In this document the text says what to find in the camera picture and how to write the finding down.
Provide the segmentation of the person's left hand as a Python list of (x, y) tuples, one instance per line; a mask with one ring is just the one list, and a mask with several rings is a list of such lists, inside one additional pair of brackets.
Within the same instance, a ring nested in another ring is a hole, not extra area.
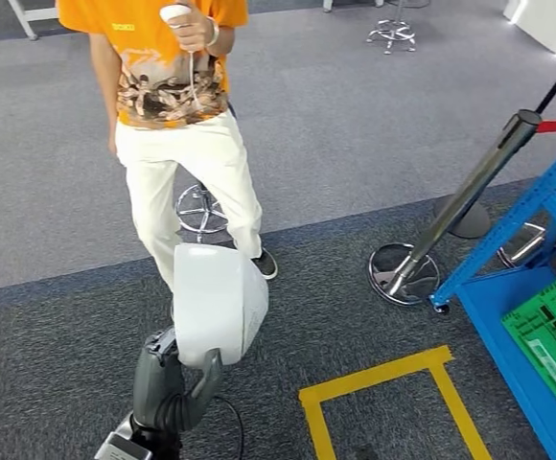
[(196, 7), (177, 4), (170, 11), (177, 15), (169, 17), (166, 24), (182, 50), (196, 53), (215, 42), (217, 28), (214, 20)]

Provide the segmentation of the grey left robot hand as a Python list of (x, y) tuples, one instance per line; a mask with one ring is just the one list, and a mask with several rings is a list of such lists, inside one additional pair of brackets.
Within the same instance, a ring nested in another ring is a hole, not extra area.
[(206, 353), (202, 371), (202, 377), (187, 391), (175, 328), (147, 337), (135, 372), (133, 419), (139, 426), (170, 434), (193, 429), (222, 380), (220, 350)]

